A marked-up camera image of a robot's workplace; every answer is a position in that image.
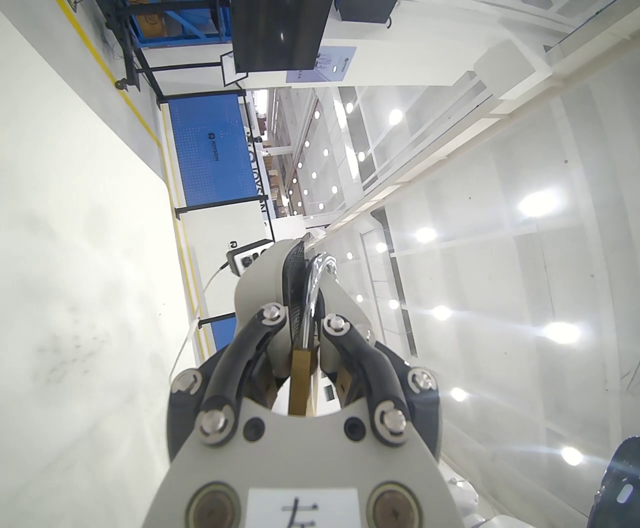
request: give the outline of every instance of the white label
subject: white label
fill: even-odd
[[[249,490],[245,528],[359,528],[358,490]]]

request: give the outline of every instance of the chrome pipe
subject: chrome pipe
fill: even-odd
[[[307,273],[307,290],[305,291],[305,309],[300,323],[300,346],[302,350],[313,350],[314,346],[314,318],[316,303],[320,293],[320,279],[327,270],[338,282],[338,265],[333,255],[322,252],[316,255],[309,264]]]

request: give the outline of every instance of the yellow floor line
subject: yellow floor line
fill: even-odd
[[[82,40],[82,42],[85,45],[85,47],[89,50],[89,53],[91,53],[91,56],[97,62],[97,64],[100,67],[100,69],[102,69],[102,71],[109,78],[109,80],[111,81],[112,84],[115,83],[116,82],[115,76],[113,75],[113,73],[111,73],[111,71],[110,71],[109,67],[107,66],[106,62],[102,59],[102,56],[100,55],[100,52],[95,48],[95,46],[93,45],[93,43],[91,42],[91,40],[89,39],[87,34],[84,32],[84,29],[82,28],[80,23],[76,20],[75,13],[71,10],[71,7],[69,6],[67,0],[56,0],[56,3],[58,4],[58,7],[60,7],[60,9],[64,13],[64,15],[66,16],[66,18],[69,21],[69,23],[75,29],[76,33],[80,37],[80,40]],[[167,164],[166,164],[166,159],[165,159],[165,156],[164,156],[164,151],[163,151],[163,148],[162,148],[162,143],[160,142],[160,140],[158,139],[158,137],[154,133],[153,129],[148,125],[148,123],[142,117],[142,115],[140,114],[140,112],[138,111],[136,106],[133,104],[133,101],[129,98],[129,96],[127,95],[127,92],[125,92],[123,90],[117,90],[117,91],[120,94],[120,96],[123,98],[124,102],[129,107],[129,109],[133,112],[133,114],[136,116],[136,118],[138,118],[138,121],[140,121],[140,124],[147,131],[147,134],[149,134],[151,139],[154,140],[154,142],[156,143],[156,145],[160,149],[160,157],[162,159],[164,174],[168,177]],[[174,183],[174,186],[175,186],[175,189],[176,189],[176,195],[177,195],[178,187],[177,187],[176,182],[175,182],[175,171],[173,170],[173,161],[170,159],[169,162],[170,162],[170,164],[172,166],[173,183]],[[187,272],[188,268],[187,268],[187,265],[186,265],[186,260],[184,258],[184,252],[182,250],[182,244],[180,242],[180,235],[179,235],[179,228],[178,228],[178,225],[177,225],[177,219],[173,215],[174,207],[173,207],[172,192],[171,192],[171,189],[169,188],[168,182],[165,182],[165,185],[167,185],[167,191],[169,192],[169,203],[171,204],[172,219],[173,219],[173,233],[174,233],[174,236],[175,236],[175,241],[176,241],[177,246],[178,246],[178,256],[180,257],[180,264],[181,264],[181,267],[182,267],[182,272],[187,276],[186,277],[186,279],[187,279],[186,280],[186,284],[187,284],[187,290],[188,290],[188,294],[189,294],[189,301],[191,302],[191,311],[192,311],[194,317],[198,317],[198,314],[195,313],[196,305],[193,303],[193,296],[191,295],[191,289],[189,288],[189,278],[188,278],[188,272]],[[191,261],[191,252],[189,251],[189,243],[188,243],[188,240],[187,240],[186,236],[187,236],[187,234],[185,232],[184,233],[184,241],[185,241],[185,244],[187,246],[187,252],[189,254],[189,268],[191,269],[191,276],[194,277],[194,286],[195,286],[195,276],[193,274],[194,273],[193,262]],[[197,290],[196,290],[196,297],[198,298],[198,304],[200,304],[199,295],[198,295]],[[200,338],[200,331],[199,330],[196,332],[196,335],[198,336],[197,339],[198,339],[198,343],[200,344],[200,351],[202,352],[202,355],[203,355],[202,360],[204,361],[206,359],[206,357],[204,357],[205,354],[209,355],[209,356],[211,355],[211,346],[209,344],[209,338],[207,336],[207,332],[204,332],[204,337],[205,337],[205,341],[206,341],[206,344],[207,344],[207,350],[205,352],[205,349],[202,346],[202,340]]]
[[[91,40],[89,39],[87,34],[84,32],[84,29],[82,28],[80,23],[78,23],[78,21],[76,20],[75,13],[71,10],[71,7],[69,7],[67,0],[56,0],[56,3],[58,4],[62,12],[65,14],[65,16],[67,17],[67,20],[69,21],[69,23],[74,27],[76,33],[78,34],[78,36],[80,37],[80,39],[82,40],[86,48],[89,50],[89,53],[91,53],[91,55],[93,56],[93,59],[98,63],[98,66],[102,69],[104,74],[107,77],[109,77],[109,80],[111,81],[111,83],[112,84],[115,83],[116,82],[115,76],[111,73],[109,67],[107,66],[107,63],[102,59],[102,56],[100,56],[100,52],[96,50]],[[121,98],[124,99],[124,102],[127,103],[127,106],[131,109],[133,114],[138,118],[138,121],[140,121],[140,124],[145,128],[145,130],[147,131],[147,134],[151,136],[151,139],[155,141],[158,147],[161,147],[162,145],[160,144],[160,140],[157,138],[157,136],[154,134],[153,129],[148,125],[148,123],[142,117],[142,115],[140,114],[136,106],[133,104],[132,100],[127,95],[127,92],[125,92],[124,90],[118,90],[118,93],[120,94]]]

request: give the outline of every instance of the brass part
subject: brass part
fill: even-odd
[[[307,401],[311,386],[311,350],[294,350],[291,357],[291,386],[289,387],[289,414],[307,415]]]
[[[240,501],[233,489],[211,483],[197,491],[186,512],[188,528],[237,528]]]
[[[349,394],[352,379],[350,373],[348,373],[344,367],[340,367],[335,380],[335,391],[338,393],[338,401],[340,402],[341,408],[344,407],[347,395]]]
[[[369,496],[367,521],[371,528],[418,528],[420,508],[404,486],[385,483]]]

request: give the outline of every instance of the logo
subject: logo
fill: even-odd
[[[211,148],[213,149],[213,159],[215,161],[220,161],[220,154],[218,153],[218,145],[216,144],[216,135],[213,132],[210,132],[207,137],[211,141]]]

